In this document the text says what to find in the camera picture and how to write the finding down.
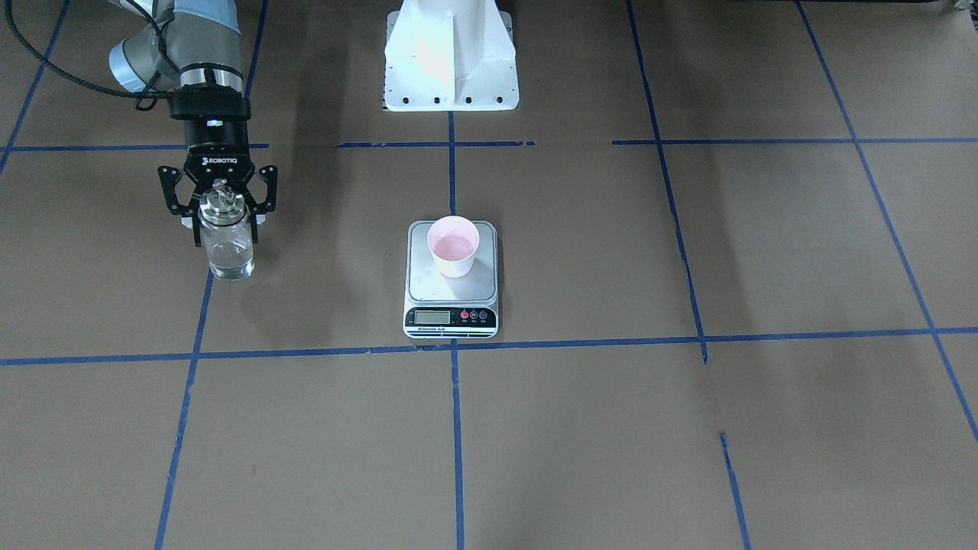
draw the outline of robotiq logo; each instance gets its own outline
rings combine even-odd
[[[203,158],[203,165],[204,166],[207,166],[208,164],[237,164],[237,163],[238,163],[238,159],[235,159],[234,157],[223,157],[223,158],[220,158],[220,159],[215,159],[213,157],[211,157],[211,158],[204,157]]]

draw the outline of black control panel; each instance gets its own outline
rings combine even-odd
[[[404,318],[407,327],[485,328],[496,325],[496,312],[488,307],[412,307]]]

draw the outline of blue tape grid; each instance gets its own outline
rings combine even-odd
[[[568,340],[568,341],[540,341],[540,342],[471,342],[459,344],[458,341],[452,341],[450,344],[431,344],[431,345],[398,345],[398,346],[376,346],[376,347],[345,347],[345,348],[327,348],[327,349],[289,349],[289,350],[256,350],[256,351],[217,351],[217,352],[201,352],[200,346],[203,338],[203,331],[206,324],[206,314],[209,306],[210,293],[213,285],[213,278],[208,273],[207,281],[204,287],[203,299],[200,306],[200,319],[198,323],[197,335],[195,337],[194,350],[191,353],[161,353],[161,354],[128,354],[128,355],[100,355],[100,356],[79,356],[79,357],[27,357],[27,358],[8,358],[0,359],[0,366],[19,366],[19,365],[65,365],[65,364],[81,364],[81,363],[119,363],[119,362],[136,362],[136,361],[172,361],[172,360],[190,360],[190,366],[188,369],[187,384],[185,385],[184,399],[181,406],[180,419],[177,428],[177,435],[174,443],[173,456],[170,463],[169,474],[167,477],[166,490],[163,500],[163,505],[160,511],[159,526],[156,534],[156,550],[161,550],[163,545],[163,540],[165,537],[166,523],[169,515],[170,503],[172,501],[173,486],[176,482],[176,474],[179,467],[180,451],[182,449],[183,437],[187,426],[188,414],[191,404],[191,387],[194,384],[194,379],[197,372],[197,366],[202,359],[227,359],[227,358],[258,358],[258,357],[292,357],[292,356],[322,356],[322,355],[351,355],[351,354],[366,354],[366,353],[411,353],[411,352],[441,352],[450,351],[452,356],[452,382],[453,382],[453,416],[454,416],[454,432],[455,432],[455,458],[456,458],[456,514],[457,514],[457,546],[460,549],[465,548],[465,520],[464,520],[464,499],[463,499],[463,463],[462,463],[462,419],[461,419],[461,400],[459,393],[459,361],[458,352],[459,350],[481,350],[481,349],[529,349],[529,348],[550,348],[550,347],[582,347],[582,346],[620,346],[620,345],[661,345],[661,344],[700,344],[704,360],[707,359],[706,344],[707,343],[729,343],[729,342],[759,342],[759,341],[792,341],[792,340],[821,340],[821,339],[847,339],[847,338],[886,338],[886,337],[905,337],[905,336],[931,336],[934,340],[935,345],[941,355],[942,361],[944,362],[945,368],[947,370],[948,376],[951,379],[952,385],[956,391],[956,395],[961,404],[962,410],[964,411],[965,417],[968,420],[969,426],[971,428],[972,434],[978,440],[978,429],[976,429],[975,421],[968,407],[967,401],[961,391],[960,385],[957,381],[955,371],[951,365],[951,362],[946,354],[943,344],[941,342],[941,335],[961,335],[961,334],[978,334],[978,327],[947,327],[947,328],[937,328],[934,326],[933,320],[930,316],[929,310],[927,309],[926,303],[924,302],[923,295],[920,292],[919,286],[916,283],[915,277],[913,276],[911,266],[907,260],[906,254],[900,243],[899,237],[897,235],[896,229],[893,226],[892,220],[886,210],[886,205],[883,202],[883,198],[876,186],[875,179],[872,176],[872,172],[869,168],[868,162],[861,144],[863,143],[887,143],[887,144],[925,144],[925,143],[978,143],[978,138],[860,138],[855,132],[852,126],[852,122],[848,116],[845,106],[842,102],[842,98],[835,86],[834,79],[828,69],[827,63],[822,55],[821,47],[819,46],[818,40],[812,30],[811,24],[801,6],[800,2],[795,2],[799,14],[802,17],[806,29],[812,39],[813,46],[815,47],[816,53],[819,56],[820,63],[825,72],[825,76],[829,81],[832,88],[832,92],[836,98],[839,109],[846,120],[846,124],[849,128],[850,137],[849,138],[815,138],[815,139],[662,139],[659,133],[658,123],[655,116],[654,104],[652,101],[651,90],[648,84],[648,77],[645,72],[645,62],[642,55],[641,43],[639,41],[638,31],[635,23],[634,10],[632,8],[631,0],[627,0],[627,6],[629,11],[630,23],[633,31],[633,39],[635,41],[636,53],[639,58],[640,66],[642,69],[643,82],[646,92],[646,100],[649,108],[649,116],[653,127],[653,132],[655,134],[655,139],[652,140],[614,140],[613,145],[653,145],[658,149],[661,168],[663,170],[663,176],[666,182],[666,191],[670,198],[670,207],[673,209],[673,215],[677,226],[677,240],[680,247],[681,256],[683,257],[684,264],[686,265],[689,290],[690,290],[690,303],[693,308],[693,315],[697,321],[697,336],[696,337],[662,337],[662,338],[647,338],[647,339],[604,339],[604,340]],[[66,0],[61,13],[58,18],[58,22],[55,26],[51,41],[49,42],[47,48],[47,55],[50,56],[55,48],[55,45],[60,35],[63,23],[67,16],[67,11],[70,5],[70,0]],[[264,33],[265,21],[268,12],[268,0],[264,0],[261,9],[261,15],[259,18],[258,33],[254,43],[254,49],[252,51],[251,64],[249,70],[249,76],[247,80],[247,85],[245,89],[245,94],[249,95],[253,79],[255,75],[255,70],[257,68],[258,54],[260,51],[261,40]],[[49,146],[49,147],[18,147],[16,146],[18,135],[21,131],[23,120],[26,116],[27,110],[30,107],[31,101],[34,97],[40,78],[44,72],[44,67],[39,67],[37,74],[31,84],[30,90],[25,98],[21,112],[18,117],[17,124],[15,125],[14,131],[12,132],[7,145],[3,148],[3,156],[0,158],[0,174],[2,174],[3,169],[12,153],[33,153],[33,152],[68,152],[68,151],[85,151],[85,152],[98,152],[98,151],[154,151],[154,150],[182,150],[185,148],[184,145],[106,145],[106,146]],[[668,166],[666,163],[664,155],[664,146],[669,145],[725,145],[725,144],[809,144],[809,143],[852,143],[857,147],[859,152],[861,162],[863,163],[864,170],[867,174],[867,179],[873,188],[873,193],[877,199],[877,203],[880,206],[880,210],[886,220],[887,227],[890,231],[890,235],[894,241],[894,245],[898,249],[901,261],[904,264],[905,270],[907,271],[908,277],[911,280],[911,285],[913,286],[914,292],[917,296],[918,303],[921,307],[921,311],[927,322],[927,328],[925,329],[906,329],[906,330],[875,330],[875,331],[845,331],[845,332],[820,332],[820,333],[785,333],[785,334],[754,334],[754,335],[704,335],[702,332],[702,327],[699,322],[698,307],[695,301],[694,289],[692,285],[691,272],[689,271],[689,264],[685,255],[685,246],[682,241],[682,233],[679,226],[679,218],[675,211],[675,204],[672,198],[671,183],[668,176]],[[459,147],[533,147],[536,143],[533,141],[492,141],[492,142],[456,142],[455,140],[455,120],[454,114],[449,113],[449,141],[447,142],[380,142],[380,143],[358,143],[358,142],[345,142],[338,144],[338,148],[400,148],[400,147],[444,147],[449,150],[449,163],[450,163],[450,211],[455,213],[455,150]],[[269,144],[253,144],[252,149],[268,149]],[[743,537],[744,548],[749,550],[750,539],[747,532],[746,520],[743,514],[742,503],[740,500],[739,489],[736,483],[736,476],[734,473],[734,468],[732,466],[729,446],[727,441],[726,433],[721,433],[721,443],[724,450],[724,457],[728,467],[728,474],[730,476],[731,488],[733,492],[734,505],[737,511],[737,517],[740,524],[741,535]]]

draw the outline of white mounting bracket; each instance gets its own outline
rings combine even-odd
[[[387,16],[384,106],[508,111],[519,104],[512,17],[492,0],[404,0]]]

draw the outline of water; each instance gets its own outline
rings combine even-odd
[[[465,237],[446,235],[434,244],[433,252],[442,259],[459,261],[466,259],[475,251],[472,243]]]
[[[251,275],[254,249],[249,244],[231,241],[212,246],[207,255],[211,273],[226,281],[238,281]]]

